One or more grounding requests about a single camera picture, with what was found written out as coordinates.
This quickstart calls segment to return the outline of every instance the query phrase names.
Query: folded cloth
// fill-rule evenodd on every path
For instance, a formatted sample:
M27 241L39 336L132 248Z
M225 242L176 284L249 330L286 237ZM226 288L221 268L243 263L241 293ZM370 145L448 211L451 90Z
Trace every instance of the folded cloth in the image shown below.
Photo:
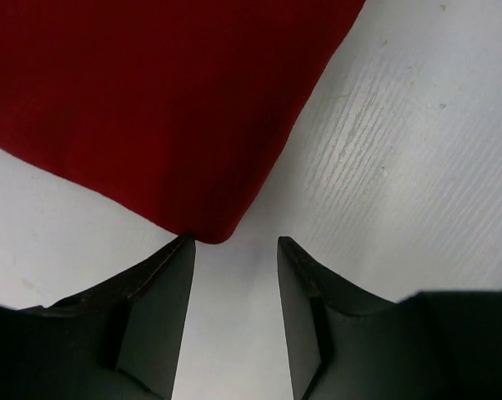
M0 0L0 148L220 243L364 0Z

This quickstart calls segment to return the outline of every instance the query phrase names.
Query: red fabric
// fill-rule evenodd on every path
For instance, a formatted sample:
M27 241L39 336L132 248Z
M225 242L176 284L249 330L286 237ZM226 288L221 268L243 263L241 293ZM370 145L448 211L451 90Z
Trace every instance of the red fabric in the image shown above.
M0 0L0 148L227 239L364 0Z

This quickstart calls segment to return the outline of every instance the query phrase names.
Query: scratched surface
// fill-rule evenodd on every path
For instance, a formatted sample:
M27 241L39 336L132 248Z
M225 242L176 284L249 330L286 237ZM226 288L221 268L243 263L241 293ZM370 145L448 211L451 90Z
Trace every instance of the scratched surface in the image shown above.
M368 0L233 238L198 246L174 398L291 398L275 240L364 288L502 288L502 0ZM173 235L0 152L0 302L50 304Z

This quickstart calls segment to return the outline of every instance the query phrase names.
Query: red towel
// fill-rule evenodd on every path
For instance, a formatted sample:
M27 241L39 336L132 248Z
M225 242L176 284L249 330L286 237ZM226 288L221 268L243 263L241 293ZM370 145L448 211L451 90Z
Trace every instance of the red towel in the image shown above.
M0 0L0 148L219 243L364 0Z

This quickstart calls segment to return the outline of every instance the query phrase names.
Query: red cloth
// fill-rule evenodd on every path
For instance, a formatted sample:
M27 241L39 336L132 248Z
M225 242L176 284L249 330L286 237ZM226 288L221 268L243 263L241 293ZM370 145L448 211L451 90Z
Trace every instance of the red cloth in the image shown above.
M0 148L219 243L364 0L0 0Z

